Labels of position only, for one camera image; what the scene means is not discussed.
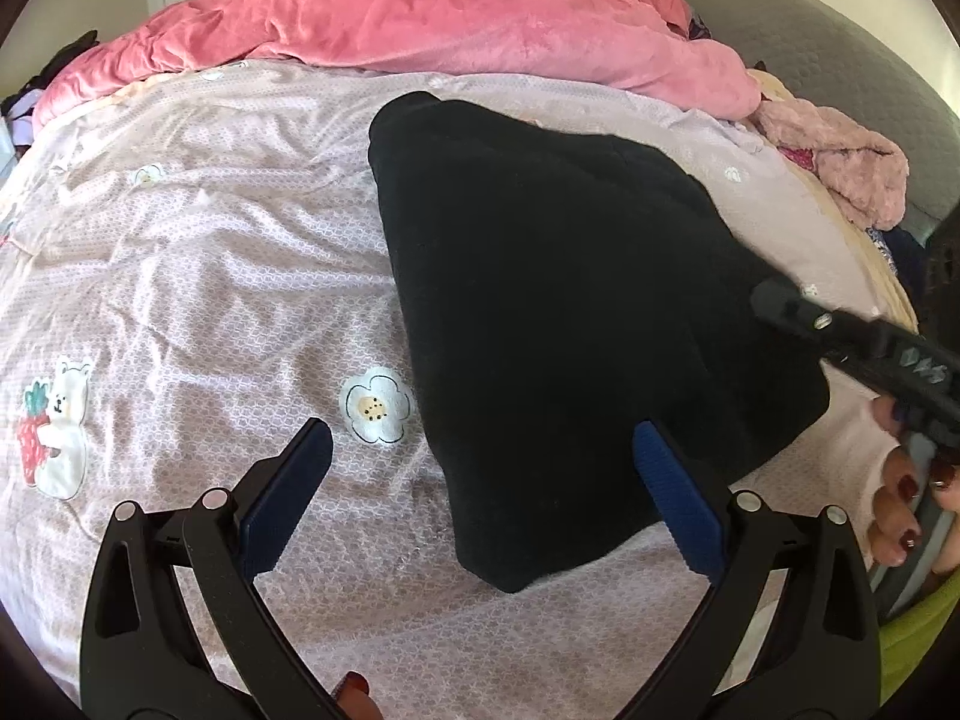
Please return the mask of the person left hand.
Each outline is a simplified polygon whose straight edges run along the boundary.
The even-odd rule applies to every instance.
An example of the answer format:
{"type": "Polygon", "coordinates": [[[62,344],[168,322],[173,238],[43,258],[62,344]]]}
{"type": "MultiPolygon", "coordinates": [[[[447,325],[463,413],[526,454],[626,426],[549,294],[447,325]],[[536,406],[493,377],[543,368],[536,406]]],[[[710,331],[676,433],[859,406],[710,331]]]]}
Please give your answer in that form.
{"type": "Polygon", "coordinates": [[[382,720],[381,709],[371,697],[370,683],[356,671],[348,671],[332,697],[350,720],[382,720]]]}

